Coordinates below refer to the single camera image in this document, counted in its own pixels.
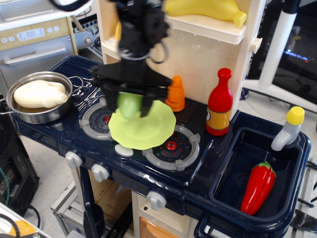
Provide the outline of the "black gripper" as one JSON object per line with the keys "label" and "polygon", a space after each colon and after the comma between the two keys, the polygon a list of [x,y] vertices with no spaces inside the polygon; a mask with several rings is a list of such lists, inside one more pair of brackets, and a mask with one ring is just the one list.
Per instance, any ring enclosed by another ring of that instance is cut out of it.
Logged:
{"label": "black gripper", "polygon": [[171,80],[151,69],[143,60],[122,59],[112,64],[91,67],[92,83],[101,88],[107,107],[115,112],[120,92],[143,95],[141,117],[146,117],[154,100],[165,98]]}

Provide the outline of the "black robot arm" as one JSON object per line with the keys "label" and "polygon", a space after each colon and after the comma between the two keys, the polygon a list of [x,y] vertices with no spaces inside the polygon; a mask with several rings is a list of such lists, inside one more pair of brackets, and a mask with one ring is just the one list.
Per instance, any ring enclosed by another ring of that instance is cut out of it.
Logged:
{"label": "black robot arm", "polygon": [[160,0],[116,0],[115,4],[121,23],[121,60],[92,67],[92,84],[102,89],[111,111],[117,109],[120,92],[140,95],[140,112],[145,117],[154,100],[167,97],[171,85],[168,77],[146,63],[150,50],[167,36],[169,25]]}

